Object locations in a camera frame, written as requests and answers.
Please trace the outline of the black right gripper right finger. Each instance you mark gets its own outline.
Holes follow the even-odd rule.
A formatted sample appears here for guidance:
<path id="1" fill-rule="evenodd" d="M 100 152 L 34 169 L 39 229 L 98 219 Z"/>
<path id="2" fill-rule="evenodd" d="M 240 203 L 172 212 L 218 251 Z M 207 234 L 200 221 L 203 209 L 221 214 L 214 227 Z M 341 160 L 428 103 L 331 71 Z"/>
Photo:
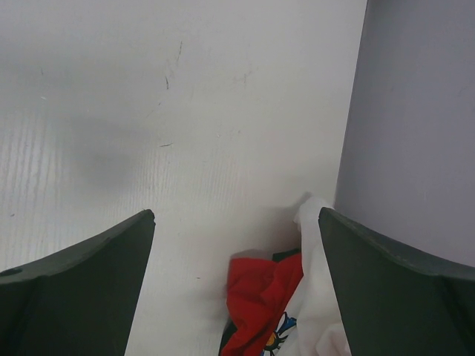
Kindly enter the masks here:
<path id="1" fill-rule="evenodd" d="M 318 224 L 353 355 L 474 354 L 474 268 L 331 208 Z"/>

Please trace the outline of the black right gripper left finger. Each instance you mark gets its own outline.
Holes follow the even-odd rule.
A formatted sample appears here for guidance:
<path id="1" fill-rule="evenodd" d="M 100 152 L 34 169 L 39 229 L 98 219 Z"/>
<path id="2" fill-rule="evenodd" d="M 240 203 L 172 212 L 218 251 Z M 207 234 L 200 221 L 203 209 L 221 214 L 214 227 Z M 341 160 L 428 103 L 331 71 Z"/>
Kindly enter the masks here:
<path id="1" fill-rule="evenodd" d="M 124 355 L 154 239 L 141 211 L 1 272 L 2 355 Z"/>

